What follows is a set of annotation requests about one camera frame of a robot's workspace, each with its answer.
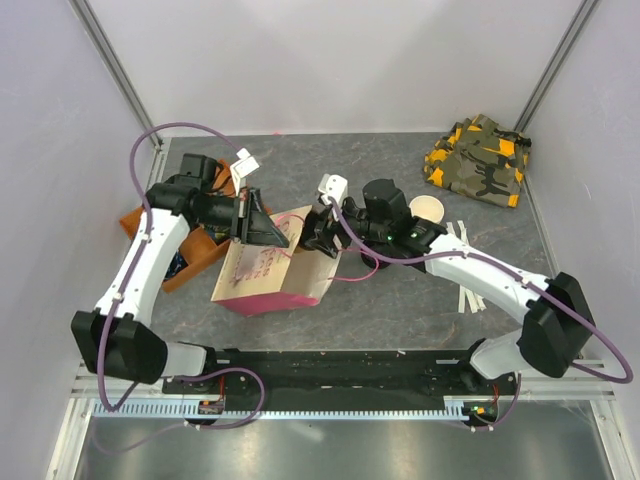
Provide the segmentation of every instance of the folded cloth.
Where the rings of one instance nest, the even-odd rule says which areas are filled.
[[[425,156],[427,182],[501,207],[518,205],[531,140],[485,115],[457,122]]]

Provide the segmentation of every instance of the gray table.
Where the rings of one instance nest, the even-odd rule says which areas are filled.
[[[434,195],[446,221],[463,220],[470,244],[526,270],[549,273],[540,235],[526,194],[516,209],[474,201],[425,183],[424,155],[438,134],[346,134],[239,137],[262,163],[251,183],[262,189],[275,212],[311,204],[324,173],[350,182],[362,204],[361,189],[375,178],[393,178],[407,200]],[[177,173],[184,153],[233,158],[210,137],[171,142],[165,177]],[[459,287],[447,280],[392,266],[360,283],[334,282],[313,308],[244,318],[211,303],[222,262],[174,293],[161,293],[152,325],[166,340],[214,347],[259,350],[467,348],[482,337],[497,337],[518,325],[488,304],[487,310],[458,313]],[[366,272],[359,255],[345,254],[338,274]]]

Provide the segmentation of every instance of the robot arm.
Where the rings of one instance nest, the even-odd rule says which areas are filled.
[[[119,302],[114,307],[105,354],[106,375],[151,384],[164,376],[202,372],[205,348],[166,343],[149,328],[153,304],[167,267],[197,225],[227,229],[231,238],[246,244],[283,248],[289,245],[266,213],[259,190],[240,185],[235,198],[209,195],[218,167],[213,159],[185,155],[178,175],[155,184],[147,192],[153,217],[151,233],[148,236],[145,233],[148,222],[145,212],[129,253],[107,292],[93,311],[79,311],[71,322],[71,330],[90,372],[97,370],[100,336],[114,298]],[[140,258],[136,258],[142,242],[147,245]],[[133,263],[136,268],[120,294],[120,285]]]
[[[495,265],[517,273],[516,277],[546,291],[593,324],[580,285],[571,276],[560,273],[549,279],[524,271],[468,246],[441,225],[413,217],[403,192],[392,180],[369,182],[363,189],[364,208],[346,195],[347,182],[337,175],[325,175],[318,190],[325,206],[307,216],[300,242],[303,248],[335,256],[341,247],[349,246],[351,237],[332,213],[335,203],[341,206],[349,229],[369,249],[402,260],[429,255],[411,266],[469,288],[522,325],[497,339],[481,339],[469,349],[468,363],[474,374],[494,379],[535,368],[559,378],[589,339],[591,334],[583,326]],[[382,268],[387,265],[381,261]]]

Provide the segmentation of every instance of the white wall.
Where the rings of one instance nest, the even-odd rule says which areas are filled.
[[[635,0],[600,2],[528,133],[529,179],[556,260],[640,375],[638,15]],[[640,451],[640,380],[616,395]]]
[[[515,124],[579,0],[90,3],[155,123],[269,134]]]
[[[71,318],[126,250],[140,128],[64,0],[0,2],[0,112],[0,476],[27,480],[44,477],[78,367]]]

